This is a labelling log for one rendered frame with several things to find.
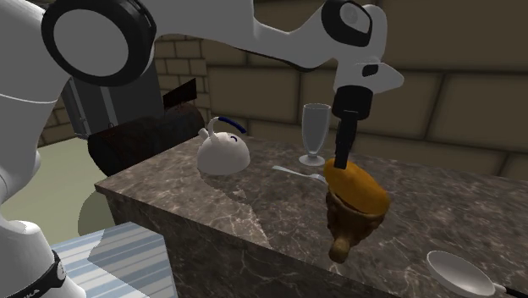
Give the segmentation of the clear footed glass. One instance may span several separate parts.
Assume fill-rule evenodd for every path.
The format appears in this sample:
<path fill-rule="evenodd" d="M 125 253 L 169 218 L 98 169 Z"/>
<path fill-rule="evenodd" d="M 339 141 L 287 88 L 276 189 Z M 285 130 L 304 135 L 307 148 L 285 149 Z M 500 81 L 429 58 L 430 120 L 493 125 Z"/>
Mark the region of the clear footed glass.
<path fill-rule="evenodd" d="M 305 155 L 299 161 L 307 166 L 318 167 L 325 159 L 318 155 L 326 140 L 331 119 L 331 107 L 322 103 L 307 103 L 303 107 L 301 133 Z"/>

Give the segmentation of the white frying pan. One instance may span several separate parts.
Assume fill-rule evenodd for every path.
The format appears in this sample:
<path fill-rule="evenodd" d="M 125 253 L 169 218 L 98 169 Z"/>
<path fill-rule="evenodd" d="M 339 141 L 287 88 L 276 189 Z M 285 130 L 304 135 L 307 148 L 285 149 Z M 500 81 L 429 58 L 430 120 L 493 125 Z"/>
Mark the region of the white frying pan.
<path fill-rule="evenodd" d="M 439 284 L 465 298 L 491 298 L 497 293 L 528 298 L 526 293 L 492 282 L 475 265 L 446 251 L 429 251 L 426 266 Z"/>

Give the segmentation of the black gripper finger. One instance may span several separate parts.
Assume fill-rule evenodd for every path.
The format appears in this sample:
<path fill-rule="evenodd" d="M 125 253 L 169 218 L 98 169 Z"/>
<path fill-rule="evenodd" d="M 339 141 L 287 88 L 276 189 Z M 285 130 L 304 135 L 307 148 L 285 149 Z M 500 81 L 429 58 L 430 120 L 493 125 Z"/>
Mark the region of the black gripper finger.
<path fill-rule="evenodd" d="M 335 168 L 346 169 L 348 156 L 355 141 L 359 114 L 344 110 L 336 134 Z"/>

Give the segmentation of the brown figure with orange top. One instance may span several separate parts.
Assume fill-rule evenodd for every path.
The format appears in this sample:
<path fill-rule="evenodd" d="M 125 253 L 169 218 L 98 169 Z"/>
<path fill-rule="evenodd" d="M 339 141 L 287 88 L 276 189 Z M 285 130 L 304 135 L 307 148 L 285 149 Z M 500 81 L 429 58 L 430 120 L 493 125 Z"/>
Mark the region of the brown figure with orange top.
<path fill-rule="evenodd" d="M 362 168 L 351 161 L 336 168 L 328 159 L 323 167 L 328 183 L 327 228 L 333 237 L 329 257 L 346 261 L 349 251 L 379 227 L 390 206 L 387 192 Z"/>

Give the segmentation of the blue striped robot stand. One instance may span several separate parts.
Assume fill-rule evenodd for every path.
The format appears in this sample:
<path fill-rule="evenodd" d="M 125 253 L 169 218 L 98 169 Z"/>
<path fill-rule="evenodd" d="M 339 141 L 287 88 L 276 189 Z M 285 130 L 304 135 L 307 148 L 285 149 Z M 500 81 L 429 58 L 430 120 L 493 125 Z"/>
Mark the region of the blue striped robot stand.
<path fill-rule="evenodd" d="M 136 223 L 51 248 L 86 298 L 178 298 L 163 236 Z"/>

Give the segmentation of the silver fork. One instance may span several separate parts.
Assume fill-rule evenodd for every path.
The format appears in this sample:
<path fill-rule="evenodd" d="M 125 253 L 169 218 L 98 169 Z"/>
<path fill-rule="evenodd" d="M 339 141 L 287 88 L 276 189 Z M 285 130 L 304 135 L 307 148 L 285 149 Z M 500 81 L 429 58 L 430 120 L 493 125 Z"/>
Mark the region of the silver fork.
<path fill-rule="evenodd" d="M 299 176 L 302 176 L 302 177 L 306 177 L 306 178 L 317 179 L 317 180 L 319 180 L 322 183 L 327 185 L 326 179 L 320 174 L 302 174 L 302 173 L 299 173 L 299 172 L 296 172 L 294 170 L 291 170 L 291 169 L 288 169 L 288 168 L 285 168 L 285 167 L 281 167 L 281 166 L 278 166 L 278 165 L 272 166 L 272 169 L 283 171 L 283 172 L 290 173 L 290 174 L 296 174 L 296 175 L 299 175 Z"/>

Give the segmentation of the grey metal cabinet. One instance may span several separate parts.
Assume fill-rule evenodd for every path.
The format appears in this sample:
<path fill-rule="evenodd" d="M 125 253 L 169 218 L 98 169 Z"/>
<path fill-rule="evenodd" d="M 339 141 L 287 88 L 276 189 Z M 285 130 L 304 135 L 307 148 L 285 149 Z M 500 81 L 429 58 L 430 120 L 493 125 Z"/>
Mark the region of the grey metal cabinet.
<path fill-rule="evenodd" d="M 77 137 L 106 130 L 164 112 L 156 65 L 152 63 L 137 80 L 125 86 L 94 86 L 70 78 L 61 97 Z"/>

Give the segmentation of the dark brown rounded chest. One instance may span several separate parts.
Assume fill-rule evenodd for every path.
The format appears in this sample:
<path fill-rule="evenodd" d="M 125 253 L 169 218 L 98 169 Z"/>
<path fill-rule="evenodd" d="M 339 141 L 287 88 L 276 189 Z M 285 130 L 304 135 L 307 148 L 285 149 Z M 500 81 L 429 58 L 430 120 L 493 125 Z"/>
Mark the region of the dark brown rounded chest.
<path fill-rule="evenodd" d="M 161 152 L 184 143 L 205 127 L 192 79 L 162 96 L 164 113 L 146 116 L 90 135 L 88 152 L 96 166 L 112 176 Z"/>

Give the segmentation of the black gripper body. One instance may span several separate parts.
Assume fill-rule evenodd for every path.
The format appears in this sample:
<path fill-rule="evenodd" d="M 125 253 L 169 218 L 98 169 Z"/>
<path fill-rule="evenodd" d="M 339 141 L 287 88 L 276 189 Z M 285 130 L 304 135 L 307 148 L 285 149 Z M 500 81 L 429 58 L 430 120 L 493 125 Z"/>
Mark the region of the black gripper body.
<path fill-rule="evenodd" d="M 342 118 L 344 111 L 358 113 L 358 120 L 367 119 L 370 115 L 373 92 L 364 86 L 341 86 L 337 89 L 332 113 Z"/>

